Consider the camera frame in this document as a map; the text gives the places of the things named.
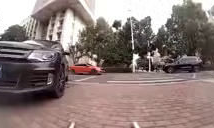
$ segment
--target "bush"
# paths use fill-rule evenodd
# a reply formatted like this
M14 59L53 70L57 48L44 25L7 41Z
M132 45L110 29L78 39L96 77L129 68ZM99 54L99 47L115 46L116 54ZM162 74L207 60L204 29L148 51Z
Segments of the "bush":
M131 73L131 68L122 68L122 67L104 67L106 73Z

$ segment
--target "sky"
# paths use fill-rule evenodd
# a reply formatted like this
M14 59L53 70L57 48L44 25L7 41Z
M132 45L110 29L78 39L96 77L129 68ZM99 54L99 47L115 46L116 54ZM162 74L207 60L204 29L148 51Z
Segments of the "sky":
M109 24L117 20L125 21L130 15L137 19L151 16L152 28L165 24L170 17L171 8L181 4L183 0L96 0L95 17L104 17ZM214 0L194 0L203 4L208 10L213 6ZM0 0L0 33L9 26L20 24L32 12L36 0Z

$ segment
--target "tire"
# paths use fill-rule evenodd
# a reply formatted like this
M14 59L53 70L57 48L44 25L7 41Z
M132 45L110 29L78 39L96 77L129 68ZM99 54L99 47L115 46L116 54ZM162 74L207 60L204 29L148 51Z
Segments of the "tire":
M192 71L193 72L198 72L199 71L199 66L193 66Z
M76 72L75 72L74 69L72 69L70 72L71 72L72 74L76 74Z
M66 77L64 66L61 65L54 78L54 87L50 92L52 98L61 98L65 92Z
M173 67L168 67L167 68L167 73L173 73L174 72L174 68Z
M97 75L97 74L98 74L98 72L97 72L97 70L92 69L92 70L91 70L91 74L92 74L92 75Z

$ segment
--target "car grille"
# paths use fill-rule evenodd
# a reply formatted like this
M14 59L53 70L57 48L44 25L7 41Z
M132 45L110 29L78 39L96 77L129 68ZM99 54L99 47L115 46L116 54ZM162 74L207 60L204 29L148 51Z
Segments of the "car grille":
M34 72L29 75L29 85L30 86L45 86L47 85L47 80L48 80L48 72Z
M17 85L17 81L0 81L0 88L13 89Z
M12 47L0 47L0 58L23 59L30 54L31 50Z

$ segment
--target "curb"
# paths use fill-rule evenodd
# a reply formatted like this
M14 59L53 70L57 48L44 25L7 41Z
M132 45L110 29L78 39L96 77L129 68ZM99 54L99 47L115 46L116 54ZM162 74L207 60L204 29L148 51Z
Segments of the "curb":
M181 83L191 83L198 82L200 80L181 80L181 81L171 81L171 82L152 82L152 83L85 83L85 82L68 82L70 85L104 85L104 86L116 86L116 85L172 85Z

